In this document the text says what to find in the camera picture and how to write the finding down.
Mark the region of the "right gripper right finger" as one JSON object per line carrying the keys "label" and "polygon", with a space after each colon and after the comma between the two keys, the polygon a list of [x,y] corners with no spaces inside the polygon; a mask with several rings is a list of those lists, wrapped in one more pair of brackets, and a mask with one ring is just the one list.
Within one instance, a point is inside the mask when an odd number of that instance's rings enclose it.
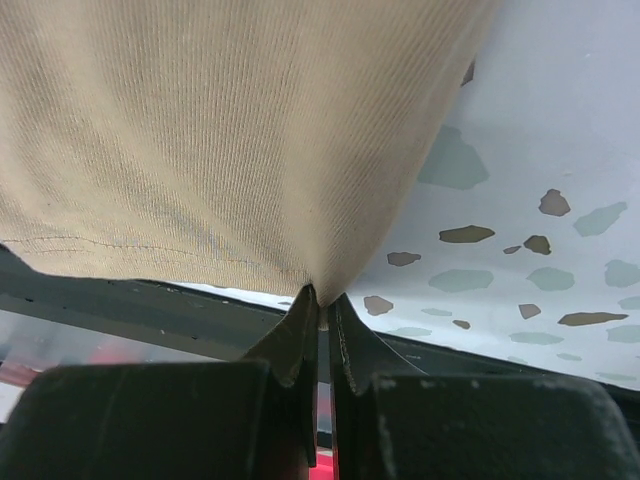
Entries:
{"label": "right gripper right finger", "polygon": [[346,297],[327,311],[338,479],[635,479],[639,452],[599,384],[428,374]]}

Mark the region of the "beige t-shirt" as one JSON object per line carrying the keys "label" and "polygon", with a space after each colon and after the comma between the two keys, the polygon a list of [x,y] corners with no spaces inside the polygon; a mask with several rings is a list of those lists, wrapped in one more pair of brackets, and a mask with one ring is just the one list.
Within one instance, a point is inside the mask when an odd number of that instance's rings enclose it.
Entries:
{"label": "beige t-shirt", "polygon": [[5,1],[1,243],[50,275],[342,294],[496,1]]}

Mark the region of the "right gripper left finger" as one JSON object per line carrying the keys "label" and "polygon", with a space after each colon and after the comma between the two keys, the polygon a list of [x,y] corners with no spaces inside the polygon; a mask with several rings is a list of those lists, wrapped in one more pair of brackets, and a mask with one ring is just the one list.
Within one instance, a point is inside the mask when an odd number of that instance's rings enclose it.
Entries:
{"label": "right gripper left finger", "polygon": [[305,479],[316,463],[319,305],[303,288],[233,362],[65,366],[1,431],[5,479]]}

